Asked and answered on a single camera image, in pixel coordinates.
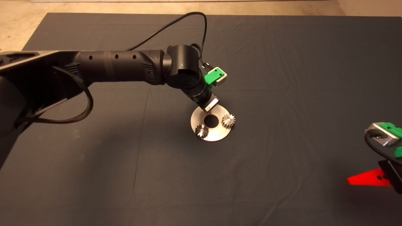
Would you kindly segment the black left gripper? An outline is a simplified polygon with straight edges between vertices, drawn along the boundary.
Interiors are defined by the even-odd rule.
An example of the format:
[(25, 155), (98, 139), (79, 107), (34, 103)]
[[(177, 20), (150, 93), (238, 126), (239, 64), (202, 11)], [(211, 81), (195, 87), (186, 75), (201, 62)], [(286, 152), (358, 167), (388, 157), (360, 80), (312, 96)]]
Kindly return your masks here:
[(206, 113), (210, 112), (219, 102), (219, 98), (212, 92), (209, 91), (207, 96), (202, 97), (195, 103)]

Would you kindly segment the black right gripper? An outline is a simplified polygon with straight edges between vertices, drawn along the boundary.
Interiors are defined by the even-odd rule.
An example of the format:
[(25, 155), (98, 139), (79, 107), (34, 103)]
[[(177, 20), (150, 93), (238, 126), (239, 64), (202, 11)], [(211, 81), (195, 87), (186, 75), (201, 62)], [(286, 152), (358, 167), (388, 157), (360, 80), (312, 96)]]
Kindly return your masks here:
[(401, 165), (389, 160), (378, 162), (380, 169), (373, 169), (346, 179), (352, 186), (392, 186), (396, 193), (402, 194)]

